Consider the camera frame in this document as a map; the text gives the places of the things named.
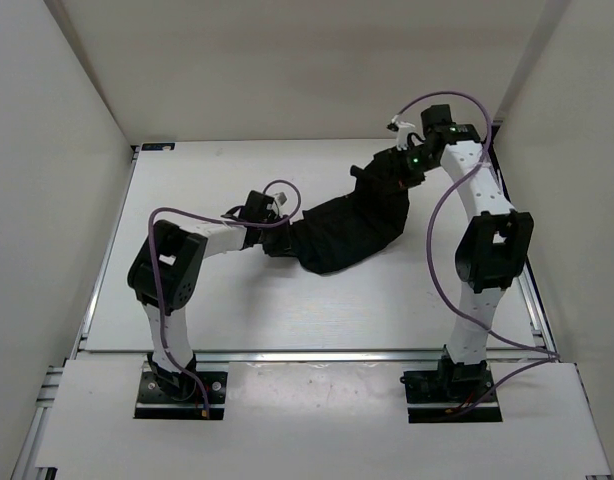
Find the black pleated skirt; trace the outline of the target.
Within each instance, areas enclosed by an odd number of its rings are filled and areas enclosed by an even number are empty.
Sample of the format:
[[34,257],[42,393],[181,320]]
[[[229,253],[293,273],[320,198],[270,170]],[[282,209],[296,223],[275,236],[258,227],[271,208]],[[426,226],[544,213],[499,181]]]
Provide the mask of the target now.
[[354,190],[303,212],[289,227],[290,255],[306,270],[332,274],[385,249],[405,229],[409,213],[394,149],[376,153],[364,168],[352,166]]

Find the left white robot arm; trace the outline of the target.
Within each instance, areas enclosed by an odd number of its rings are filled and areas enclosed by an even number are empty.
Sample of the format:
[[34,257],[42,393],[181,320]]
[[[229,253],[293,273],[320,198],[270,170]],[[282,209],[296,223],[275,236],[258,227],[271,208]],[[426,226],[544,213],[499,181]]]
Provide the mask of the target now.
[[145,242],[129,268],[127,283],[149,322],[153,350],[148,364],[158,387],[174,401],[188,401],[208,388],[196,369],[185,309],[203,262],[263,242],[289,224],[282,192],[252,191],[245,203],[213,219],[159,207],[148,219]]

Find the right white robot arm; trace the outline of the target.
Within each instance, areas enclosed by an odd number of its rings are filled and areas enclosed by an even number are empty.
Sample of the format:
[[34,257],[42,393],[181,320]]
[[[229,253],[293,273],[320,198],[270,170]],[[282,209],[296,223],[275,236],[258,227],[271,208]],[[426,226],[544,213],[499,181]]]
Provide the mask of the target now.
[[415,172],[441,167],[464,207],[468,225],[454,256],[461,281],[456,321],[435,369],[404,373],[412,403],[475,398],[491,386],[486,347],[496,308],[523,271],[534,221],[506,199],[488,166],[488,148],[470,124],[453,121],[448,105],[421,114],[423,136],[412,124],[393,117],[398,152]]

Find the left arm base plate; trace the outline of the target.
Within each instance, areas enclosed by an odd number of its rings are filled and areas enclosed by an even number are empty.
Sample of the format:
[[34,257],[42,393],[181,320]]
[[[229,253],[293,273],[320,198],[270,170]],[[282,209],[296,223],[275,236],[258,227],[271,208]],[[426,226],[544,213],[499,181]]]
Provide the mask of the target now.
[[225,415],[228,372],[205,370],[197,373],[203,383],[209,405],[206,415],[204,397],[196,383],[186,376],[186,385],[176,393],[173,388],[161,388],[158,377],[143,367],[134,407],[134,418],[140,420],[221,421]]

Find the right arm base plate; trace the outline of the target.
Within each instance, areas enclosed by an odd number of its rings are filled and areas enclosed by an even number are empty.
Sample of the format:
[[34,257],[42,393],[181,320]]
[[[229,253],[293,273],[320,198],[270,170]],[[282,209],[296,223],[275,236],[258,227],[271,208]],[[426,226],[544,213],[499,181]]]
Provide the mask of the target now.
[[457,363],[444,353],[434,369],[404,371],[400,382],[410,424],[503,421],[486,360]]

